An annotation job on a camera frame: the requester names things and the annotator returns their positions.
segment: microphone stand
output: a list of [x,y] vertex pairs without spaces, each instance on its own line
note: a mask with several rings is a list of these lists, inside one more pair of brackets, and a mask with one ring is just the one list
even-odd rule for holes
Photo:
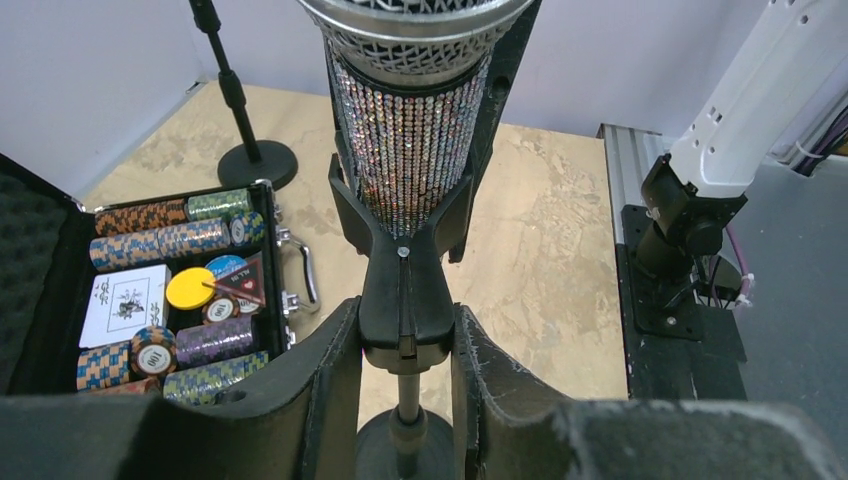
[[297,174],[297,158],[292,150],[280,142],[256,140],[247,116],[247,100],[236,72],[230,68],[224,47],[218,37],[221,20],[212,0],[189,0],[194,13],[194,23],[209,37],[215,59],[218,61],[218,83],[224,101],[233,111],[242,144],[233,147],[218,163],[218,180],[223,187],[235,188],[264,178],[271,181],[274,190],[291,182]]

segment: case handle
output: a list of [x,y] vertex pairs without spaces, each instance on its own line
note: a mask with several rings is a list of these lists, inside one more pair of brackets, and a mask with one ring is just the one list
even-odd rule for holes
[[321,300],[318,296],[318,287],[315,283],[315,267],[312,262],[312,250],[306,245],[303,240],[294,236],[291,230],[285,227],[277,226],[277,246],[292,246],[300,251],[303,257],[303,278],[306,283],[306,294],[309,297],[309,302],[302,302],[298,295],[292,295],[283,292],[284,310],[293,312],[295,310],[303,310],[306,313],[317,312],[321,308]]

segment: poker chip case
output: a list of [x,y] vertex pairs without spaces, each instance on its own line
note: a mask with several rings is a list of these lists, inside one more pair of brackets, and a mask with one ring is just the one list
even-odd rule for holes
[[[264,218],[265,235],[252,244],[191,255],[164,263],[176,274],[203,267],[222,255],[262,260],[265,307],[253,316],[253,335],[270,359],[288,348],[288,319],[283,313],[279,247],[270,182],[245,186],[253,210]],[[105,207],[105,211],[228,192],[210,189]],[[89,256],[98,235],[95,214],[55,186],[0,155],[0,389],[7,395],[58,395],[77,391],[77,361],[90,292],[98,271]],[[176,215],[169,210],[169,215]],[[130,270],[119,266],[111,271]],[[200,309],[171,308],[167,328],[179,333],[203,325]],[[106,395],[93,396],[104,399]]]

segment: black clamp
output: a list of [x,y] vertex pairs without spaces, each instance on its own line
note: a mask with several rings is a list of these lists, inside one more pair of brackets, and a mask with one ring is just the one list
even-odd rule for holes
[[365,355],[396,375],[424,372],[450,352],[456,313],[441,257],[468,229],[472,167],[412,238],[383,231],[343,178],[334,154],[329,180],[345,238],[369,258],[358,313]]

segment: poker chip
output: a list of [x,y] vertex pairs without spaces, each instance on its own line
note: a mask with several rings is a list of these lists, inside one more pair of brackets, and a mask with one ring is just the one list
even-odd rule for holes
[[77,359],[77,390],[113,387],[130,381],[129,342],[113,343],[82,352]]
[[232,273],[247,265],[247,260],[236,255],[222,255],[206,264],[206,269],[218,278],[222,275]]
[[162,386],[159,384],[159,379],[156,377],[145,378],[137,382],[125,383],[117,387],[103,388],[100,390],[92,390],[92,395],[144,395],[148,393],[162,393]]
[[156,230],[95,238],[88,245],[88,255],[100,272],[140,267],[162,259]]
[[238,300],[231,295],[216,295],[203,306],[203,323],[211,325],[239,315]]
[[269,359],[268,352],[259,352],[174,372],[165,377],[162,394],[184,405],[213,403],[218,393],[256,373]]
[[187,221],[186,200],[176,199],[98,212],[94,215],[94,230],[97,235],[111,237]]
[[191,221],[223,218],[230,221],[235,215],[253,211],[250,192],[246,188],[190,197],[186,213]]
[[140,377],[159,377],[177,369],[177,339],[165,327],[150,326],[130,340],[130,367]]
[[230,246],[229,227],[220,218],[164,227],[156,233],[162,258],[188,257]]
[[242,315],[254,315],[259,311],[260,305],[258,303],[251,302],[245,298],[239,298],[239,312]]
[[180,310],[200,308],[215,295],[215,289],[203,282],[214,281],[214,278],[212,272],[205,268],[187,268],[174,275],[165,289],[165,297],[168,303]]
[[265,221],[256,212],[236,215],[230,222],[230,236],[236,246],[258,242],[265,234]]
[[254,351],[256,344],[250,317],[238,317],[177,332],[177,361],[180,368],[207,365]]

